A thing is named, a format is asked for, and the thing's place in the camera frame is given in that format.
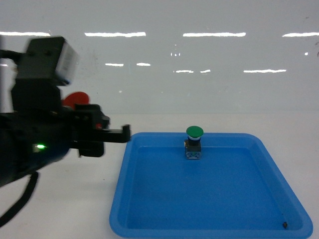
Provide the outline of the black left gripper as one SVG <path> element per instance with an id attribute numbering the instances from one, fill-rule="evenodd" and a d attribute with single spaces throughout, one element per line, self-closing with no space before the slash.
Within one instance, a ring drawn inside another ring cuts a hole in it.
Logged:
<path id="1" fill-rule="evenodd" d="M 0 184 L 4 186 L 60 160 L 71 147 L 70 109 L 60 89 L 44 79 L 16 80 L 13 112 L 0 115 Z M 72 147 L 78 155 L 101 157 L 104 142 L 90 139 L 110 118 L 97 104 L 75 104 Z"/>

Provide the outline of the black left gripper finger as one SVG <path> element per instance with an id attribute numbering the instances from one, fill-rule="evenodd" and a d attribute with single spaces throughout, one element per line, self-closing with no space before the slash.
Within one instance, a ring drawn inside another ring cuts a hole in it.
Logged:
<path id="1" fill-rule="evenodd" d="M 131 126 L 125 124 L 121 129 L 104 129 L 96 131 L 96 140 L 112 143 L 126 143 L 131 139 Z"/>

